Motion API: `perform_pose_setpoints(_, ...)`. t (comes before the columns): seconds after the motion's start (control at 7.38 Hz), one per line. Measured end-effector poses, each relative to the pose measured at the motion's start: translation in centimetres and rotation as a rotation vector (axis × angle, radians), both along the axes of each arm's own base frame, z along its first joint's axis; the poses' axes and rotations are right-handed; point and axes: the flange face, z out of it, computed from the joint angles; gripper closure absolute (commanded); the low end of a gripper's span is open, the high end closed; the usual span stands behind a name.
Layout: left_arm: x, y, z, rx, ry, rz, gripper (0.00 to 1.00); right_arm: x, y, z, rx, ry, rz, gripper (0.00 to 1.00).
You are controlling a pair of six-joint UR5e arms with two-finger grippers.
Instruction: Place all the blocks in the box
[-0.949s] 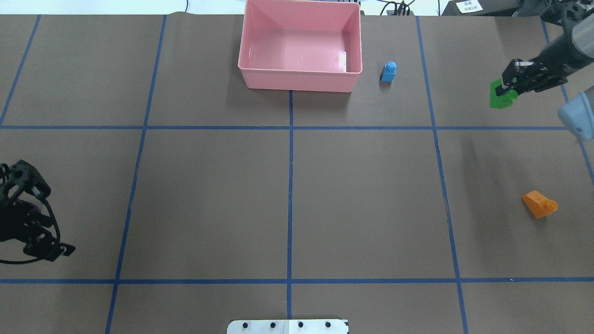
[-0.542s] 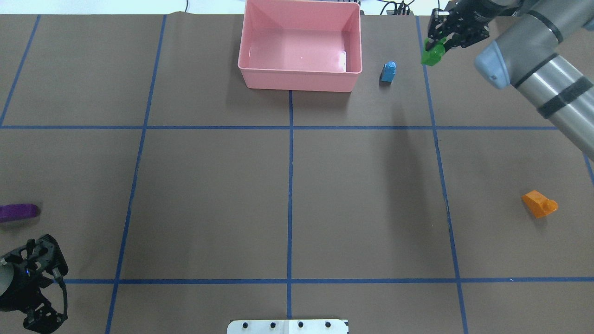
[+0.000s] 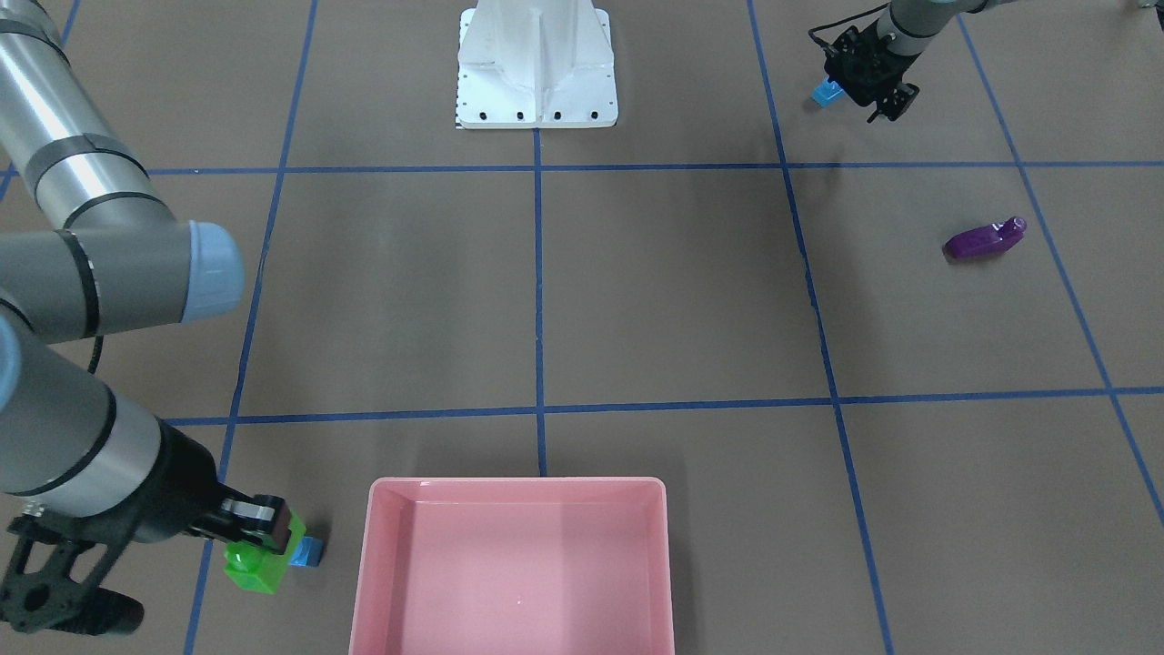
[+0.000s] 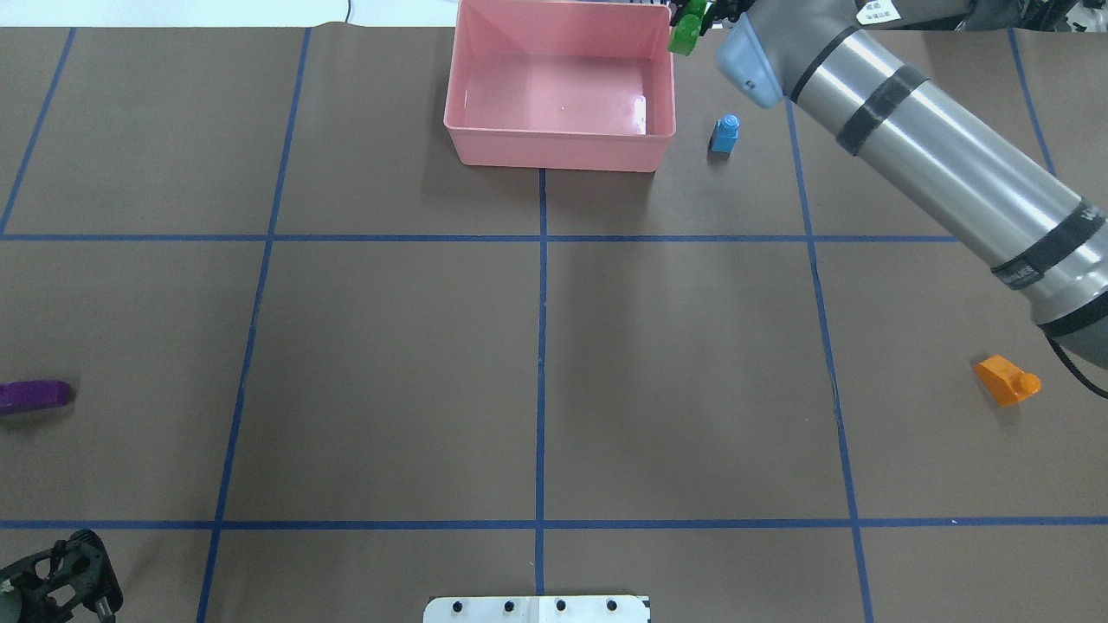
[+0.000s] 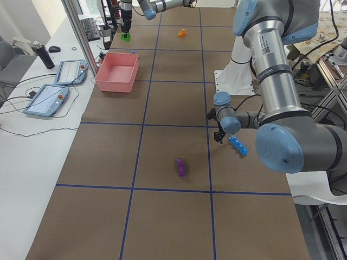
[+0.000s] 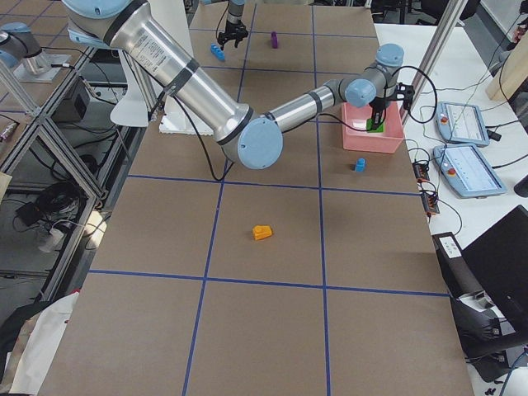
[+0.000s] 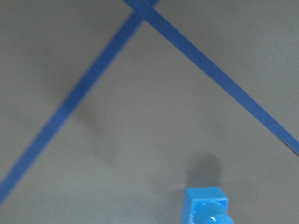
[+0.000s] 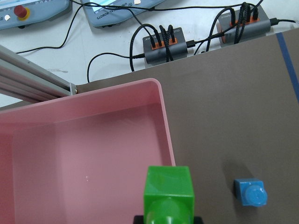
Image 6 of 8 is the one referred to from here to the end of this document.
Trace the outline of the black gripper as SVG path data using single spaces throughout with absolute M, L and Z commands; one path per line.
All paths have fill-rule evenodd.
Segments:
M 224 46 L 229 41 L 234 41 L 234 48 L 238 48 L 238 44 L 248 37 L 248 31 L 246 26 L 242 23 L 227 22 L 225 31 L 218 34 L 218 43 L 221 50 L 224 50 Z
M 375 99 L 370 103 L 370 107 L 372 109 L 370 118 L 372 120 L 382 120 L 387 106 L 388 100 L 386 98 L 375 97 Z

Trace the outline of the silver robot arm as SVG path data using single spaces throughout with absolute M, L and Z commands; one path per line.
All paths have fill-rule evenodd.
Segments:
M 225 0 L 201 1 L 204 5 L 221 2 L 225 2 Z M 215 29 L 216 42 L 222 50 L 230 41 L 233 41 L 234 47 L 237 48 L 244 39 L 248 38 L 249 35 L 247 27 L 242 20 L 245 1 L 228 0 L 226 3 L 227 6 Z
M 400 87 L 403 48 L 379 47 L 358 77 L 333 79 L 277 108 L 256 115 L 235 101 L 154 18 L 146 1 L 66 1 L 70 36 L 89 45 L 122 50 L 170 97 L 183 102 L 213 132 L 231 162 L 249 169 L 270 167 L 280 157 L 283 134 L 324 110 L 347 102 L 385 109 Z

